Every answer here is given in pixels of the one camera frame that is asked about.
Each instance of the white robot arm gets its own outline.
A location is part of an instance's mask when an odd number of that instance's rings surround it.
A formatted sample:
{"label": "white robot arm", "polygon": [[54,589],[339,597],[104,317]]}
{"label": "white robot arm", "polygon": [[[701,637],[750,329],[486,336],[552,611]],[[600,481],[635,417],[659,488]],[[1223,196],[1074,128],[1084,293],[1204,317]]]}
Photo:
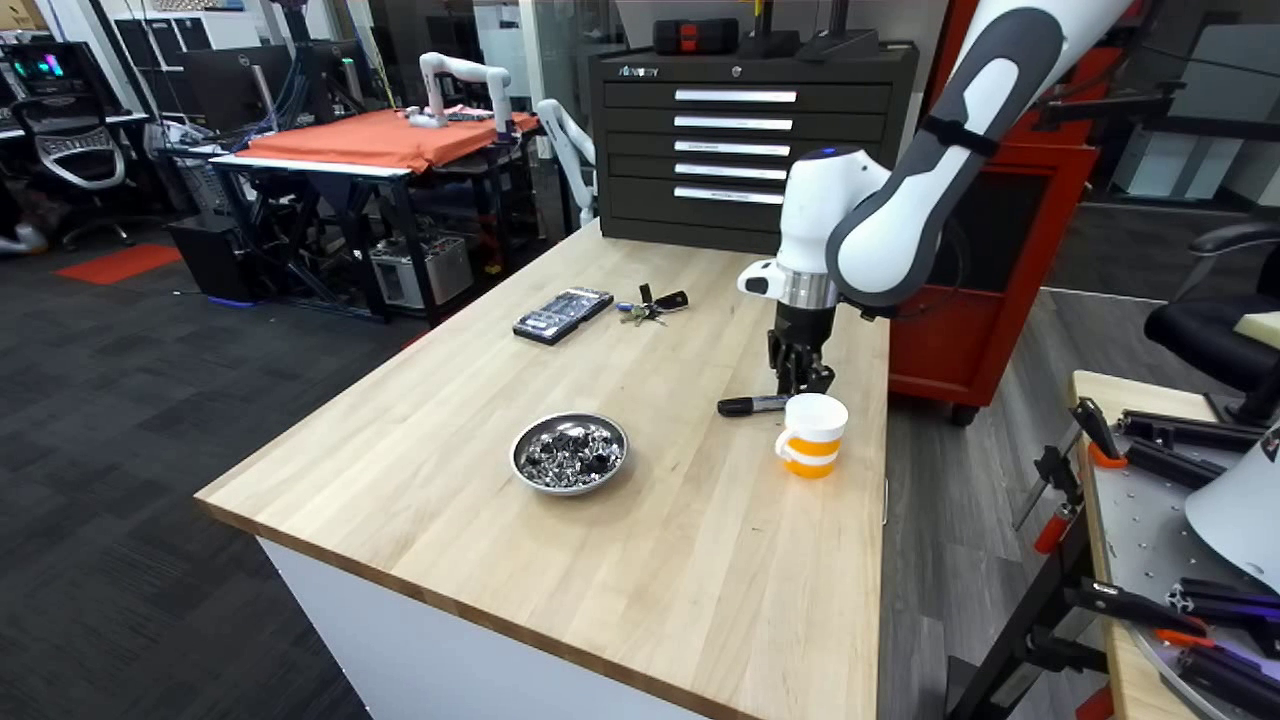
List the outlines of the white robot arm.
{"label": "white robot arm", "polygon": [[458,61],[458,55],[444,55],[444,53],[422,53],[417,61],[422,83],[426,83],[426,109],[422,111],[410,111],[408,119],[410,122],[426,122],[426,128],[441,128],[448,122],[448,109],[444,109],[444,90],[441,90],[441,73],[464,78],[464,83],[484,83],[486,88],[486,104],[491,104],[491,128],[497,130],[508,130],[510,128],[510,73],[505,66],[491,66],[491,64],[471,64],[471,61]]}
{"label": "white robot arm", "polygon": [[901,309],[931,271],[940,224],[996,139],[1127,6],[1127,0],[985,0],[956,73],[886,185],[826,236],[839,295],[862,313]]}
{"label": "white robot arm", "polygon": [[539,101],[532,111],[552,139],[555,163],[575,205],[575,224],[590,224],[594,218],[594,176],[590,176],[594,139],[555,101]]}
{"label": "white robot arm", "polygon": [[777,258],[738,276],[781,304],[766,355],[781,397],[825,391],[818,343],[834,298],[862,317],[901,309],[931,271],[940,227],[996,139],[1127,6],[1127,0],[981,0],[956,73],[901,163],[818,149],[791,163]]}

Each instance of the gray carpet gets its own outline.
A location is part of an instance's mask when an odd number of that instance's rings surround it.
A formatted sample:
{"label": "gray carpet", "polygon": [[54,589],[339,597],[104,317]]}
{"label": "gray carpet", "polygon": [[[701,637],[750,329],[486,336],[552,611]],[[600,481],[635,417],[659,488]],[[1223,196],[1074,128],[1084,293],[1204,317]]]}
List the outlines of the gray carpet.
{"label": "gray carpet", "polygon": [[[1079,205],[1046,271],[1051,288],[1168,298],[1191,271],[1189,240],[1250,218],[1209,209]],[[1261,250],[1232,250],[1204,280],[1204,293],[1255,284]]]}
{"label": "gray carpet", "polygon": [[[185,269],[119,288],[0,264],[0,716],[365,716],[251,541],[192,491],[419,336],[347,313],[230,313]],[[1209,388],[1135,331],[1143,304],[1042,295],[966,431],[890,408],[882,710],[940,716],[949,656],[981,661],[1036,556],[1007,527],[1026,459],[1068,426],[1068,369]],[[1022,716],[1073,716],[1038,683]]]}
{"label": "gray carpet", "polygon": [[216,309],[185,269],[85,288],[67,258],[0,264],[0,716],[365,716],[192,491],[419,329]]}

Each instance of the metal bowl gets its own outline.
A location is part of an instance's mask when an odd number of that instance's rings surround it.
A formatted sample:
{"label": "metal bowl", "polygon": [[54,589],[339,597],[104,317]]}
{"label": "metal bowl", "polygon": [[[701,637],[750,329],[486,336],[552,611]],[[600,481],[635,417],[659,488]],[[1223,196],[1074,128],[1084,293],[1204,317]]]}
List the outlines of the metal bowl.
{"label": "metal bowl", "polygon": [[586,410],[534,418],[510,442],[510,472],[542,495],[584,495],[614,481],[627,438],[614,423]]}

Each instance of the chair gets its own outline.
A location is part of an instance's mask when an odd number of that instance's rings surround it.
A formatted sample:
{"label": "chair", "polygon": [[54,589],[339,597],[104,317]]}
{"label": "chair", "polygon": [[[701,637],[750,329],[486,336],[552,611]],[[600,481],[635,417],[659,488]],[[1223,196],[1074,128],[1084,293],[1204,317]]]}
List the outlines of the chair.
{"label": "chair", "polygon": [[[1146,317],[1143,336],[1245,391],[1241,408],[1223,408],[1226,418],[1264,423],[1280,402],[1280,346],[1241,336],[1234,324],[1248,313],[1280,313],[1280,224],[1226,224],[1195,236],[1189,249],[1199,264],[1183,288]],[[1232,295],[1204,293],[1199,284],[1215,258],[1245,249],[1267,249],[1255,288]]]}
{"label": "chair", "polygon": [[71,210],[50,227],[54,245],[76,245],[90,227],[113,227],[128,245],[128,233],[107,210],[107,192],[128,185],[128,155],[107,128],[96,97],[28,97],[11,104],[11,119],[28,130],[42,185],[50,196],[67,196]]}

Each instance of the box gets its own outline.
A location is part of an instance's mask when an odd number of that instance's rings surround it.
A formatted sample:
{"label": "box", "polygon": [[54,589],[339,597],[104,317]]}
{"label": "box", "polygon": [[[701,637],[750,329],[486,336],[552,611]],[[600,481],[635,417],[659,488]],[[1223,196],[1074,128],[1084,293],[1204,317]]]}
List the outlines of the box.
{"label": "box", "polygon": [[[382,304],[391,309],[426,309],[422,288],[410,276],[410,258],[403,249],[373,249],[373,276],[375,288],[382,293]],[[468,258],[468,240],[464,236],[436,236],[422,249],[426,258],[426,280],[433,280],[433,304],[454,298],[464,288],[471,288],[471,258]]]}
{"label": "box", "polygon": [[240,250],[240,233],[230,218],[177,218],[168,233],[202,295],[262,295],[251,258]]}

